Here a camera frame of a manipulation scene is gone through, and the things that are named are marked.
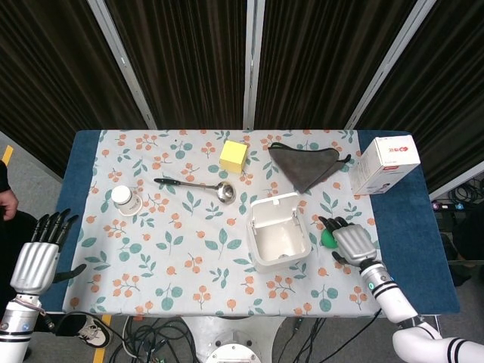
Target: jar lid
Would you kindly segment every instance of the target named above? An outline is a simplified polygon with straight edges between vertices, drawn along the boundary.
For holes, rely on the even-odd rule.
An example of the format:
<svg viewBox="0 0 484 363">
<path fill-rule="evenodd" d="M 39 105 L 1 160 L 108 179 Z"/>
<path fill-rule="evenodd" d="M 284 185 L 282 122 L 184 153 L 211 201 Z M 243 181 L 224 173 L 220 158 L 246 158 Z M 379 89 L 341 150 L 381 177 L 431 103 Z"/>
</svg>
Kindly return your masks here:
<svg viewBox="0 0 484 363">
<path fill-rule="evenodd" d="M 115 187 L 111 192 L 111 199 L 114 203 L 124 204 L 129 202 L 131 195 L 131 191 L 128 187 L 120 185 L 119 187 Z"/>
</svg>

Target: blue table edge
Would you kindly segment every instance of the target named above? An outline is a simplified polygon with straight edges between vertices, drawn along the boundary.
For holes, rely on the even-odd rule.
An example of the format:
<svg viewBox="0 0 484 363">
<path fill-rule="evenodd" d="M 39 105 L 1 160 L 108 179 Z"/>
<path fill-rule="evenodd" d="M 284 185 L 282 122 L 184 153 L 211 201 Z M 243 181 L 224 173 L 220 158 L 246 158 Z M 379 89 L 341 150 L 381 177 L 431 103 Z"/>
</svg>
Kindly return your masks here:
<svg viewBox="0 0 484 363">
<path fill-rule="evenodd" d="M 83 216 L 100 135 L 100 130 L 77 132 L 57 202 L 58 211 L 71 208 L 72 214 Z M 397 135 L 409 133 L 358 130 L 361 152 L 375 137 Z M 383 261 L 415 309 L 424 315 L 459 312 L 422 168 L 418 166 L 412 170 L 385 194 L 371 195 L 371 204 Z M 415 218 L 416 210 L 420 211 L 418 218 Z M 59 258 L 58 271 L 71 269 L 81 221 L 79 219 L 70 231 Z M 402 243 L 416 239 L 419 240 L 413 244 Z M 68 281 L 53 284 L 42 296 L 46 311 L 62 311 L 67 285 Z"/>
</svg>

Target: metal ladle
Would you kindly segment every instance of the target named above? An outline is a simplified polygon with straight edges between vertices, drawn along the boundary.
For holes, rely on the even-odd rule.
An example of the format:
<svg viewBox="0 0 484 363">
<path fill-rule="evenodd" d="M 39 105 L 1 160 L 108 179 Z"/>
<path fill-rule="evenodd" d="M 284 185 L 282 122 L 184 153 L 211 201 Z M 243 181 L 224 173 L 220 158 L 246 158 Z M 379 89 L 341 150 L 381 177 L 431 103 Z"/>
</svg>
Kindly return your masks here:
<svg viewBox="0 0 484 363">
<path fill-rule="evenodd" d="M 225 204 L 230 204 L 235 200 L 235 189 L 228 181 L 221 181 L 217 185 L 194 184 L 167 178 L 155 178 L 154 181 L 165 185 L 187 185 L 188 187 L 213 189 L 216 191 L 218 199 Z"/>
</svg>

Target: floral tablecloth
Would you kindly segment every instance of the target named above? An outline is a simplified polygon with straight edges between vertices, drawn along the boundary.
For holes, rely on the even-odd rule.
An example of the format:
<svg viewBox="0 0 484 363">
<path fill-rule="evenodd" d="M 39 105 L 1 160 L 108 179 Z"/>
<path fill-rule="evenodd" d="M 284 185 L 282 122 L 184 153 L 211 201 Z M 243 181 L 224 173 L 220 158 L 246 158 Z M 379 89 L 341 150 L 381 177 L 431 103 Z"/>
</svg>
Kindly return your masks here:
<svg viewBox="0 0 484 363">
<path fill-rule="evenodd" d="M 249 145 L 242 174 L 219 167 L 226 140 Z M 267 151 L 275 141 L 304 150 L 335 147 L 343 170 L 301 195 L 308 258 L 258 273 L 247 246 L 250 203 L 294 191 Z M 127 315 L 372 315 L 378 307 L 358 270 L 340 265 L 320 245 L 317 216 L 360 223 L 378 247 L 369 197 L 353 196 L 348 170 L 359 158 L 353 131 L 102 131 L 64 310 Z M 213 191 L 163 186 L 154 178 L 216 184 L 228 180 L 237 200 L 226 206 Z M 117 185 L 143 200 L 133 217 L 110 198 Z"/>
</svg>

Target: yellow sponge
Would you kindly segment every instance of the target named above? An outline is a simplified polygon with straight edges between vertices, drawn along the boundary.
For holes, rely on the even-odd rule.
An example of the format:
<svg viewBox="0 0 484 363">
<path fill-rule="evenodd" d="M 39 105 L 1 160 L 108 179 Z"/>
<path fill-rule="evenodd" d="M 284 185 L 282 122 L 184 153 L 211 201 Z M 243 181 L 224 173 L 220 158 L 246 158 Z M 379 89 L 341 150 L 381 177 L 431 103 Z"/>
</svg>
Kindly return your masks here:
<svg viewBox="0 0 484 363">
<path fill-rule="evenodd" d="M 227 140 L 220 154 L 220 166 L 228 172 L 241 173 L 247 157 L 247 145 Z"/>
</svg>

